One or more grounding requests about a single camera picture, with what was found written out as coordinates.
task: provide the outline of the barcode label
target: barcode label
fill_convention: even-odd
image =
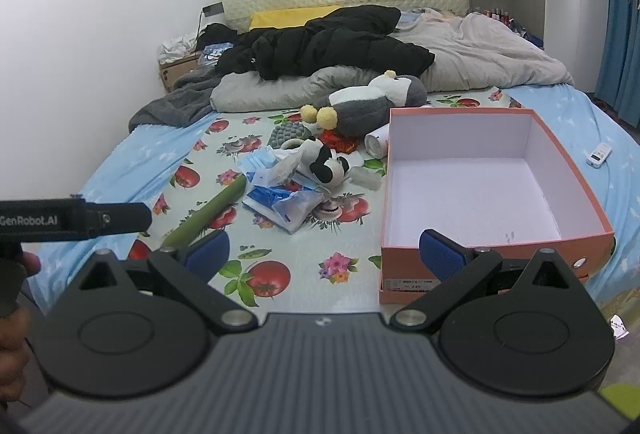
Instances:
[[[385,279],[386,291],[416,291],[425,293],[440,283],[437,279]]]

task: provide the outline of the curtain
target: curtain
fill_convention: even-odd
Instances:
[[[609,0],[607,36],[595,97],[633,127],[640,123],[638,0]]]

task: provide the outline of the finger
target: finger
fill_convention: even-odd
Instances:
[[[10,385],[18,378],[29,361],[26,345],[17,351],[0,351],[0,385]]]
[[[27,384],[27,378],[21,374],[13,382],[8,385],[0,386],[0,401],[16,401],[20,400],[22,391]]]
[[[27,268],[27,273],[29,274],[29,276],[38,273],[40,271],[40,268],[42,267],[38,256],[33,255],[28,251],[25,251],[22,254],[22,263],[24,264],[25,268]]]
[[[20,349],[30,324],[31,316],[24,308],[18,308],[7,318],[0,319],[0,350]]]

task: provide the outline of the black jacket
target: black jacket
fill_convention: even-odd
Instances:
[[[340,8],[298,28],[256,28],[239,35],[237,44],[222,53],[216,71],[224,75],[257,70],[265,80],[275,80],[353,65],[420,76],[433,64],[434,55],[387,36],[399,19],[396,8],[364,5]]]

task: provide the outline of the open box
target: open box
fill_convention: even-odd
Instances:
[[[534,111],[398,108],[390,123],[380,303],[406,304],[437,284],[418,252],[427,228],[505,258],[551,247],[579,278],[609,260],[606,214]]]

